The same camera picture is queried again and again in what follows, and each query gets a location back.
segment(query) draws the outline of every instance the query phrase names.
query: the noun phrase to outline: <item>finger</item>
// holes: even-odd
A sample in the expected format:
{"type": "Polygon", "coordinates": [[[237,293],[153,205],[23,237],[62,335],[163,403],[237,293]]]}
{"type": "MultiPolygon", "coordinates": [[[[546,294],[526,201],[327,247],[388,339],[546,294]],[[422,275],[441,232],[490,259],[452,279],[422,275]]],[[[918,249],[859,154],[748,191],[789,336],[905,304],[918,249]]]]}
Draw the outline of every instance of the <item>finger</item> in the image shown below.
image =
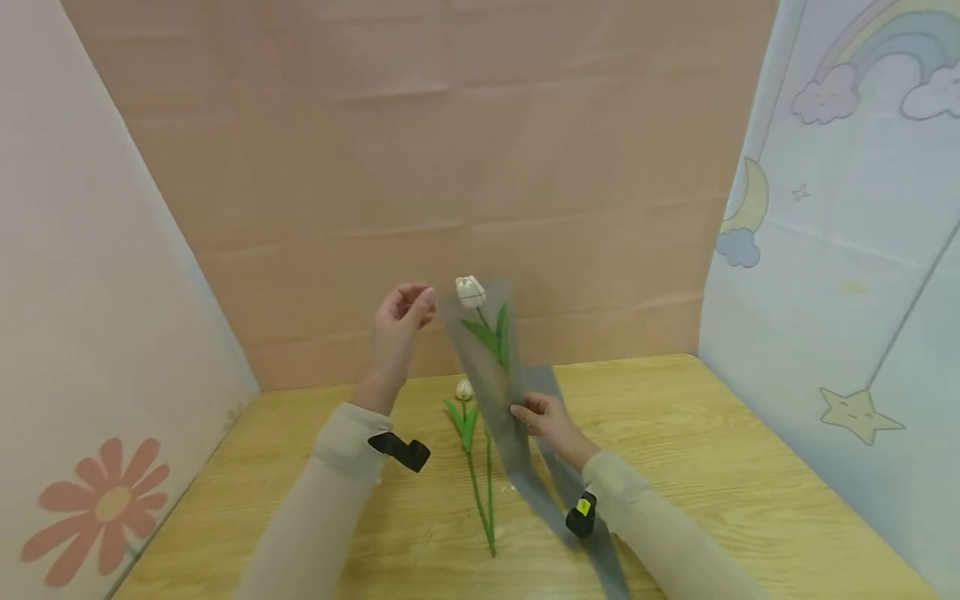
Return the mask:
{"type": "Polygon", "coordinates": [[[396,288],[400,291],[400,294],[403,295],[403,302],[409,305],[413,304],[417,296],[422,294],[423,290],[428,287],[430,287],[429,283],[417,281],[416,283],[401,283],[396,288]]]}
{"type": "Polygon", "coordinates": [[[376,309],[378,315],[389,315],[394,319],[399,319],[402,316],[400,306],[403,303],[403,292],[400,290],[400,287],[401,286],[397,286],[391,290],[383,301],[380,302],[380,306],[376,309]]]}
{"type": "Polygon", "coordinates": [[[413,324],[417,327],[420,327],[420,324],[427,315],[430,314],[430,309],[434,306],[433,301],[433,288],[428,287],[420,292],[420,295],[417,296],[417,299],[414,300],[414,303],[410,305],[410,309],[405,315],[401,318],[404,323],[413,324]]]}
{"type": "Polygon", "coordinates": [[[550,404],[555,399],[556,398],[552,396],[540,394],[538,392],[529,392],[523,397],[523,401],[527,405],[527,408],[534,411],[538,415],[546,413],[547,409],[550,408],[550,404]]]}
{"type": "Polygon", "coordinates": [[[430,309],[430,312],[426,314],[426,317],[423,317],[422,319],[420,319],[420,327],[423,327],[429,324],[431,321],[433,321],[434,317],[436,316],[437,316],[437,307],[436,305],[434,305],[434,307],[430,309]]]}
{"type": "Polygon", "coordinates": [[[525,423],[528,428],[536,427],[537,422],[540,420],[540,415],[533,412],[526,406],[520,406],[519,404],[510,405],[510,414],[521,422],[525,423]]]}

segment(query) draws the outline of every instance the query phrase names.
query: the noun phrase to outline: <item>tabletop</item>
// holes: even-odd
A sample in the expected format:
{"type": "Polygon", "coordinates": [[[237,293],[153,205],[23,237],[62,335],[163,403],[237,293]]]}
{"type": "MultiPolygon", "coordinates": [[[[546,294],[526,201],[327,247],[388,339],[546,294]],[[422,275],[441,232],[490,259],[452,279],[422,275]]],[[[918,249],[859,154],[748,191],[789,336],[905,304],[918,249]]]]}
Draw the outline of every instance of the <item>tabletop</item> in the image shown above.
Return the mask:
{"type": "MultiPolygon", "coordinates": [[[[773,598],[936,598],[695,357],[569,365],[556,374],[587,434],[692,516],[773,598]]],[[[443,409],[458,379],[412,379],[401,391],[397,434],[423,441],[433,454],[421,473],[388,461],[357,525],[340,597],[603,598],[586,555],[564,548],[495,464],[497,557],[490,557],[466,458],[443,409]]],[[[115,598],[230,598],[317,432],[350,390],[255,400],[115,598]]],[[[478,426],[474,460],[484,485],[482,431],[478,426]]],[[[634,598],[662,598],[629,548],[618,549],[634,598]]]]}

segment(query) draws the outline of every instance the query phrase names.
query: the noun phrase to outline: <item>gray wrapping paper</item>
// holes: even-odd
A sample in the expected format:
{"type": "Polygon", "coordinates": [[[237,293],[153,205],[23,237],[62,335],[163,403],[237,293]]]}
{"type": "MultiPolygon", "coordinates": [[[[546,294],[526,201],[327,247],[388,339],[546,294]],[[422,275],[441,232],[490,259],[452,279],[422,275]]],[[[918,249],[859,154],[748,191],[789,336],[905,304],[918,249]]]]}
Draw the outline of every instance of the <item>gray wrapping paper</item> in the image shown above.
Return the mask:
{"type": "Polygon", "coordinates": [[[440,301],[440,316],[473,386],[477,405],[511,484],[564,544],[571,547],[581,545],[584,548],[607,597],[611,600],[627,600],[630,592],[603,520],[597,518],[593,534],[583,542],[566,529],[566,511],[574,506],[584,491],[580,475],[543,441],[538,440],[540,454],[565,504],[563,508],[558,507],[533,466],[526,427],[510,414],[510,405],[522,404],[527,391],[561,397],[560,386],[549,365],[525,370],[520,362],[516,315],[510,303],[512,291],[509,281],[495,281],[486,287],[484,305],[472,310],[465,308],[457,296],[445,297],[440,301]],[[504,327],[508,342],[506,369],[463,323],[464,320],[474,323],[486,320],[495,326],[497,314],[504,305],[507,306],[504,327]],[[483,311],[483,319],[477,310],[483,311]]]}

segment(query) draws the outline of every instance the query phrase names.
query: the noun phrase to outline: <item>rainbow drawing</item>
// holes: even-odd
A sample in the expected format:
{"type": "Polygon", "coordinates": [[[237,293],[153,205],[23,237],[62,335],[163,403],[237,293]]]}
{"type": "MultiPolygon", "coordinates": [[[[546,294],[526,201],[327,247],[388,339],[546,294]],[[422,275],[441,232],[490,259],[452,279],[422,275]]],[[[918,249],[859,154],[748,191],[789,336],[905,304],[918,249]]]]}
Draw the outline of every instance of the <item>rainbow drawing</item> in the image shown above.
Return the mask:
{"type": "Polygon", "coordinates": [[[836,38],[813,79],[793,100],[805,123],[848,117],[859,105],[863,77],[881,59],[908,55],[920,81],[900,112],[914,120],[960,118],[960,1],[875,0],[836,38]]]}

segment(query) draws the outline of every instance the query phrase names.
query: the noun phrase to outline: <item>cloud drawing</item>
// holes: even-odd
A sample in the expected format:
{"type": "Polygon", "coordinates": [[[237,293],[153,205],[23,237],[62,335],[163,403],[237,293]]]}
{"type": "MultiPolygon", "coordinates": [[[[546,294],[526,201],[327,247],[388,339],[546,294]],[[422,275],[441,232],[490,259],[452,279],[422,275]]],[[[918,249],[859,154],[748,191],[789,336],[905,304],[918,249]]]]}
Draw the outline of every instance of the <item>cloud drawing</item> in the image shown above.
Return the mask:
{"type": "Polygon", "coordinates": [[[937,69],[928,84],[911,89],[900,110],[903,116],[918,121],[944,113],[960,118],[960,62],[937,69]]]}
{"type": "Polygon", "coordinates": [[[717,237],[717,251],[726,256],[733,267],[750,269],[760,261],[760,248],[754,243],[754,233],[746,228],[721,233],[717,237]]]}
{"type": "Polygon", "coordinates": [[[821,82],[810,82],[793,99],[792,109],[804,123],[829,123],[849,117],[860,103],[856,93],[856,69],[838,64],[821,82]]]}

